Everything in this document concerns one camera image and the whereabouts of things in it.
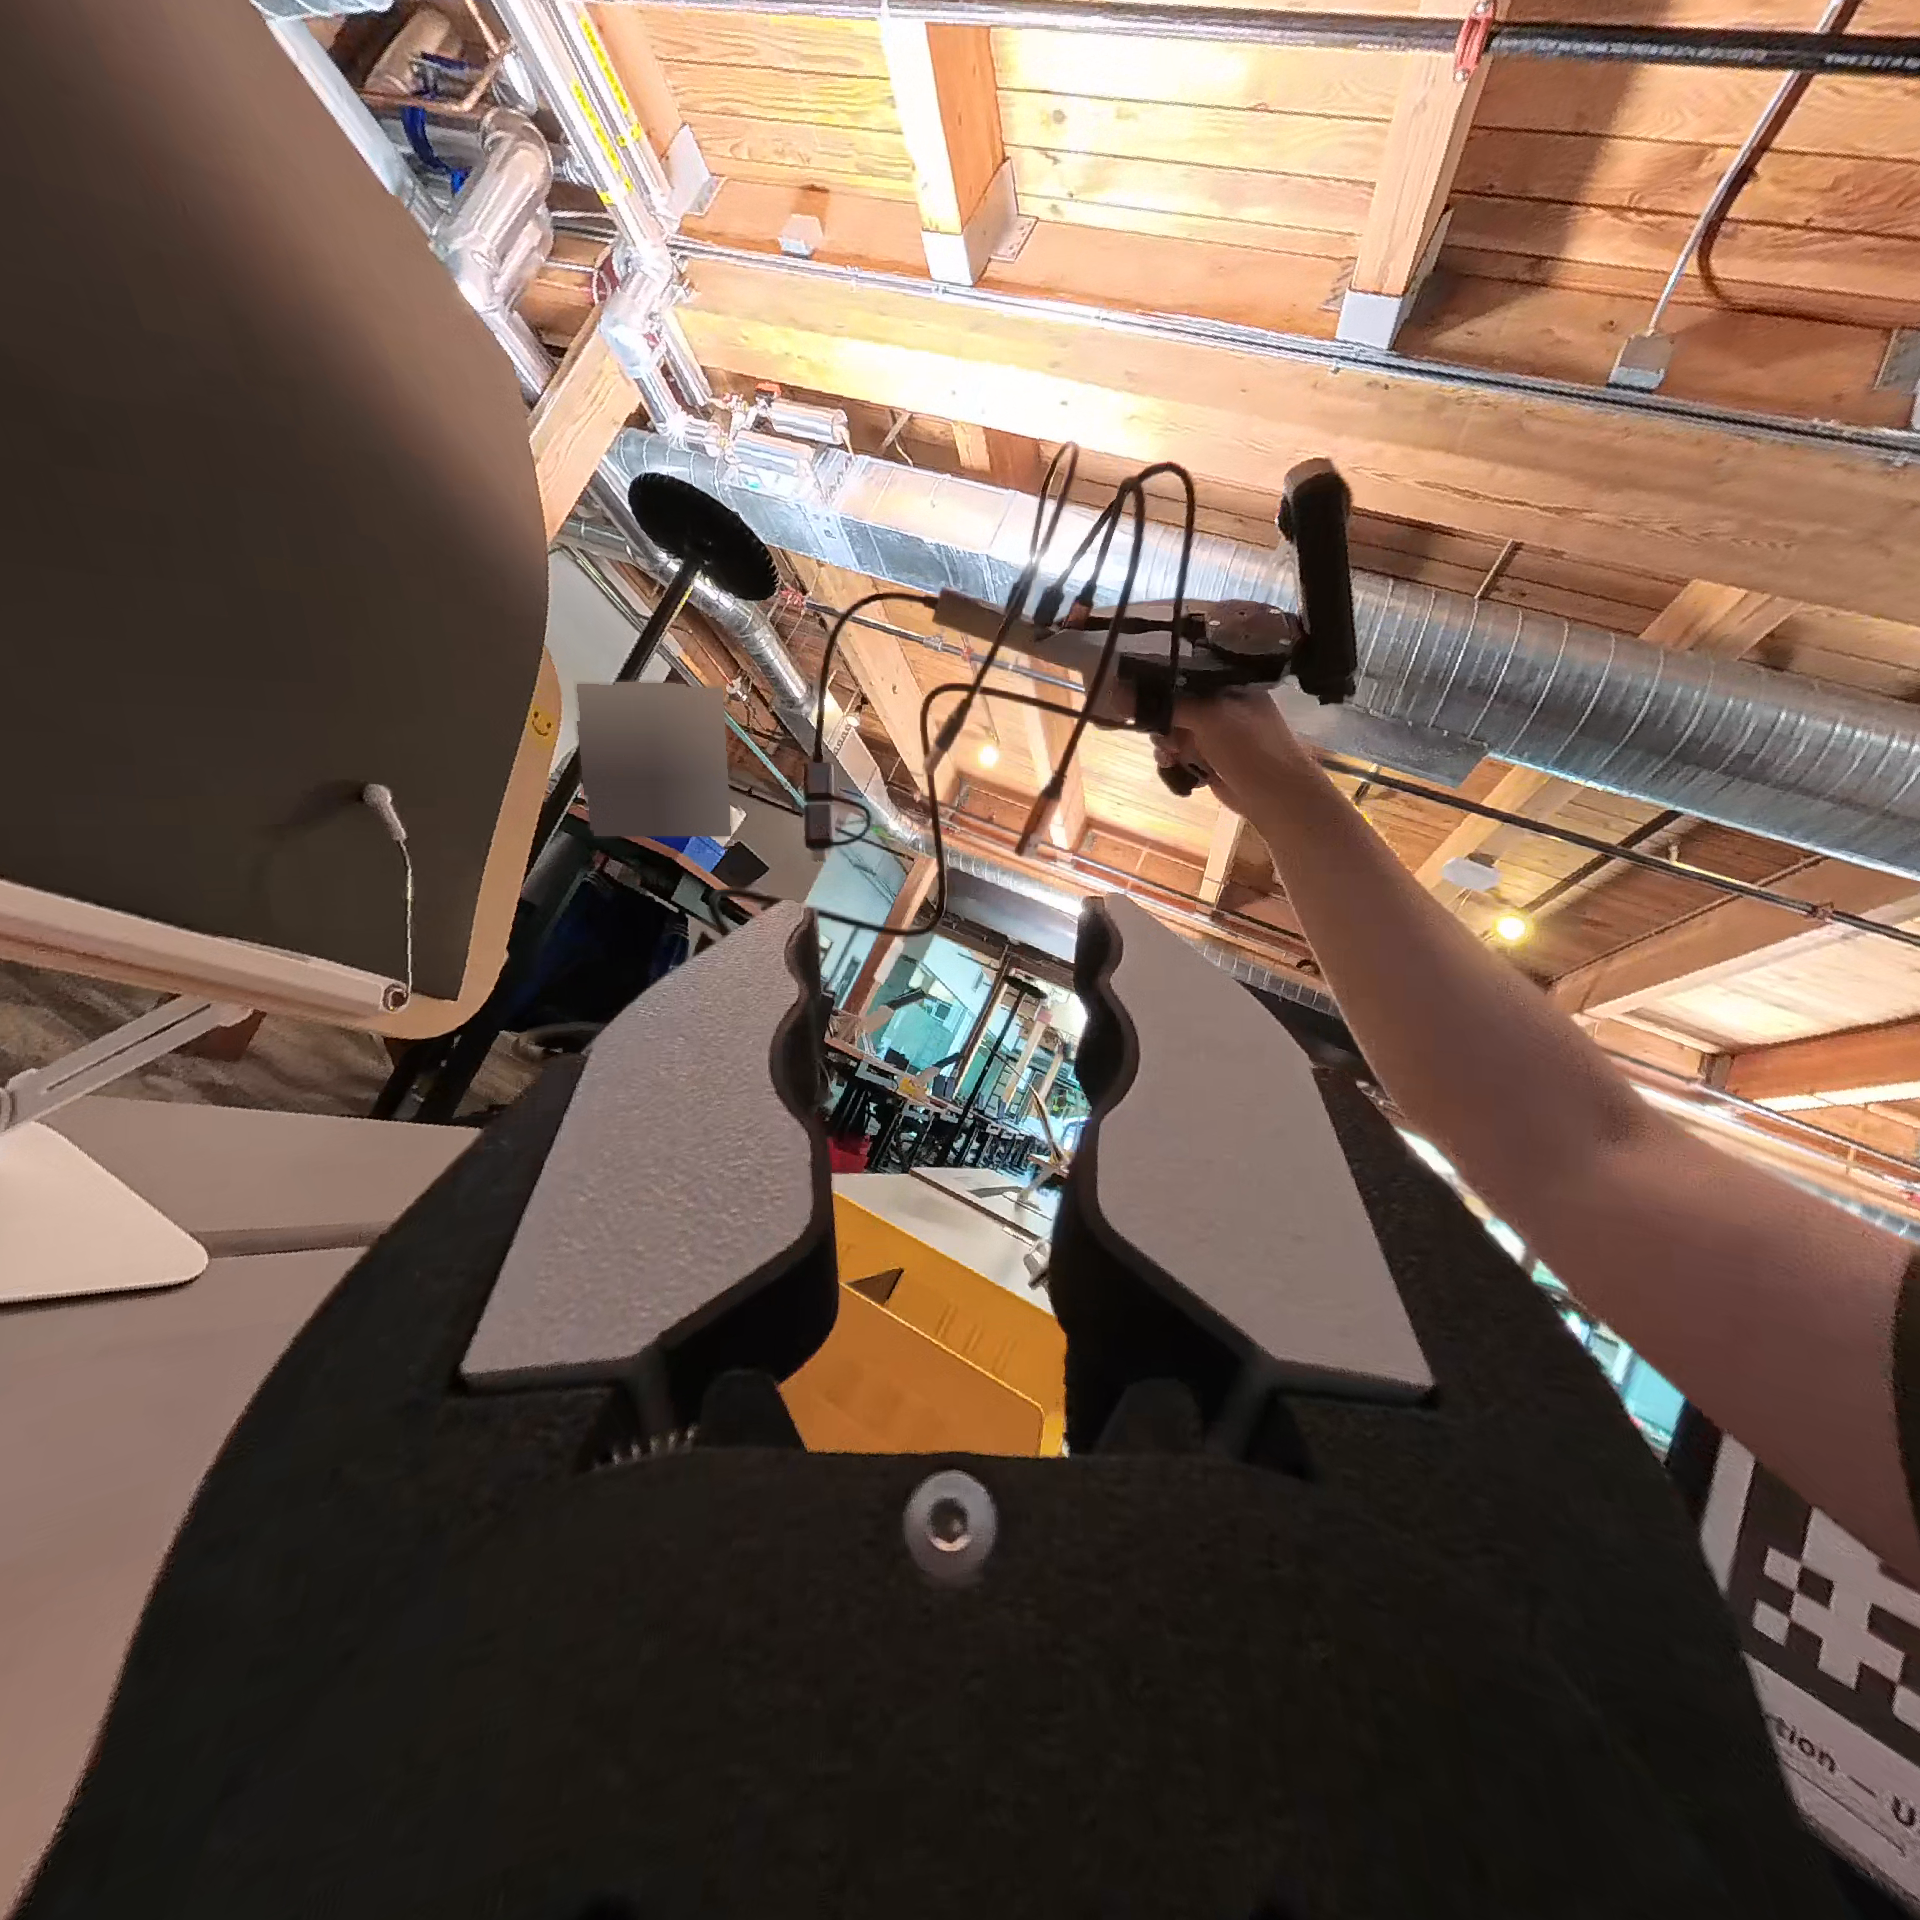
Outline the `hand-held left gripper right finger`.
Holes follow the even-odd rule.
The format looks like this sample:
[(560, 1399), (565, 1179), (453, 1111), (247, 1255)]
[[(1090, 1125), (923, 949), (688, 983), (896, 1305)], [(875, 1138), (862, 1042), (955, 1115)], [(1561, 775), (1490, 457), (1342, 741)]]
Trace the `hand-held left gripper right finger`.
[(1127, 896), (1083, 907), (1072, 983), (1088, 1120), (1047, 1253), (1067, 1451), (1157, 1383), (1227, 1454), (1282, 1399), (1426, 1406), (1433, 1369), (1301, 1042)]

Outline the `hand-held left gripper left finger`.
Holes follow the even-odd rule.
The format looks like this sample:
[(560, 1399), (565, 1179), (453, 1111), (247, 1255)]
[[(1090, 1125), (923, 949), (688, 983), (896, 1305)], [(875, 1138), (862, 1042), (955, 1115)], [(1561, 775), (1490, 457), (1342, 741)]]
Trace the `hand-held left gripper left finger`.
[(837, 1319), (818, 994), (816, 921), (779, 903), (587, 1047), (466, 1387), (610, 1387), (661, 1447), (818, 1353)]

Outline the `person's right forearm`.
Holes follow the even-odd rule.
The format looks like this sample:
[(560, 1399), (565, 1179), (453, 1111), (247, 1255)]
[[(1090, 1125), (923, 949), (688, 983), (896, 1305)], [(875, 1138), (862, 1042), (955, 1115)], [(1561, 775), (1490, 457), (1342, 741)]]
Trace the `person's right forearm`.
[(1278, 818), (1248, 825), (1413, 1129), (1589, 1312), (1915, 1582), (1888, 1378), (1915, 1246), (1646, 1104), (1426, 894), (1323, 770)]

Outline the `person's right hand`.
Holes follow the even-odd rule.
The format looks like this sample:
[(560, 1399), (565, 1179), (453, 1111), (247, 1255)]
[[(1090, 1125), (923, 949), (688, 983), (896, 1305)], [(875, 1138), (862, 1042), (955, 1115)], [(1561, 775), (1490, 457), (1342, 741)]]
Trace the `person's right hand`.
[(1321, 775), (1278, 699), (1262, 688), (1182, 699), (1152, 743), (1161, 770), (1186, 770), (1255, 825), (1278, 818)]

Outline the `yellow plastic bin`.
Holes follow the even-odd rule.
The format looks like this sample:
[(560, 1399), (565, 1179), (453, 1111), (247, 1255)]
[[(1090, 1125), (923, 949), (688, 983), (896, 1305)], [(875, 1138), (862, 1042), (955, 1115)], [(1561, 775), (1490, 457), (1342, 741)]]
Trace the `yellow plastic bin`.
[[(811, 1451), (1061, 1456), (1065, 1333), (1051, 1312), (839, 1191), (839, 1310), (782, 1383)], [(843, 1280), (901, 1266), (885, 1307)]]

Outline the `white stand with black board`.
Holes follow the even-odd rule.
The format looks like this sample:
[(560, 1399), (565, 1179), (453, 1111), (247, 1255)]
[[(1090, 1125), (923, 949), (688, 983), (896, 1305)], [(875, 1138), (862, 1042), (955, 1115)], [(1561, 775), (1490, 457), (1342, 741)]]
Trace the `white stand with black board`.
[[(562, 720), (551, 656), (542, 656), (533, 704), (560, 709)], [(62, 1109), (254, 1013), (432, 1040), (480, 1008), (507, 955), (553, 743), (530, 736), (523, 722), (471, 914), (462, 990), (453, 999), (416, 990), (411, 944), (402, 974), (382, 976), (5, 880), (5, 958), (162, 994), (158, 1008), (105, 1038), (5, 1081), (5, 1305), (169, 1289), (208, 1266), (203, 1241), (50, 1127)]]

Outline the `framed marker sign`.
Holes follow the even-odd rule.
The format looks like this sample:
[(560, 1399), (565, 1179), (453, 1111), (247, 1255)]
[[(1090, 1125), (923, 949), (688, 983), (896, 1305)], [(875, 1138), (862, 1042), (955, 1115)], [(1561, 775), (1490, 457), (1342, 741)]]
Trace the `framed marker sign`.
[(1797, 1808), (1915, 1913), (1915, 1589), (1726, 1438), (1698, 1541)]

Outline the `black sheet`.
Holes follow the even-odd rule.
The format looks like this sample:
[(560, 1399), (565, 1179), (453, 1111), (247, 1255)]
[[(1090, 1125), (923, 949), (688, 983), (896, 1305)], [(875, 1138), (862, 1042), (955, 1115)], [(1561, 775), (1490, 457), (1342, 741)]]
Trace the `black sheet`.
[(464, 985), (544, 658), (510, 359), (251, 5), (5, 5), (5, 880)]

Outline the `large silver air duct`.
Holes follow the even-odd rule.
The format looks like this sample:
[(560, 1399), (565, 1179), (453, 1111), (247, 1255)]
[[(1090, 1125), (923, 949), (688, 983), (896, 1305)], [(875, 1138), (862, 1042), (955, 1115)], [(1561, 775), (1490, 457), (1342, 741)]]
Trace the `large silver air duct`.
[[(638, 430), (608, 462), (624, 482), (670, 473), (718, 496), (770, 546), (985, 606), (1013, 590), (1038, 512), (1033, 496), (837, 450), (791, 491)], [(1911, 704), (1365, 569), (1353, 606), (1355, 706), (1387, 725), (1918, 875)]]

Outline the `bent silver duct pipe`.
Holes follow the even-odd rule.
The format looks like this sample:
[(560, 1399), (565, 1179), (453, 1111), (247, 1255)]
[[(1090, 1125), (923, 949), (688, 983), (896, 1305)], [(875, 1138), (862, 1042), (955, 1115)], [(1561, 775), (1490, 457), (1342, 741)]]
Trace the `bent silver duct pipe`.
[(519, 313), (519, 299), (544, 263), (553, 224), (546, 194), (553, 185), (553, 158), (537, 121), (512, 107), (491, 107), (475, 128), (459, 128), (471, 139), (471, 167), (437, 203), (425, 187), (437, 117), (425, 107), (405, 107), (400, 130), (411, 158), (409, 210), (427, 247), (455, 279), (459, 293), (512, 361), (526, 402), (542, 398), (553, 377), (553, 359)]

